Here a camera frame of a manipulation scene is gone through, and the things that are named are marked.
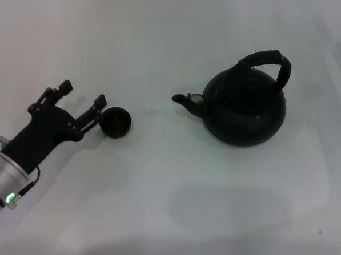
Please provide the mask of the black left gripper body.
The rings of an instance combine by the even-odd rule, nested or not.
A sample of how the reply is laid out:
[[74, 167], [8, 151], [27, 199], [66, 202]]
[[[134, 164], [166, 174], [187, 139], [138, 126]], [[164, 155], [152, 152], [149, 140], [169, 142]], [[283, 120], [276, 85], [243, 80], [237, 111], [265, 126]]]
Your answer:
[[1, 150], [27, 174], [36, 169], [60, 143], [82, 139], [76, 120], [59, 107], [34, 106], [29, 113], [30, 123]]

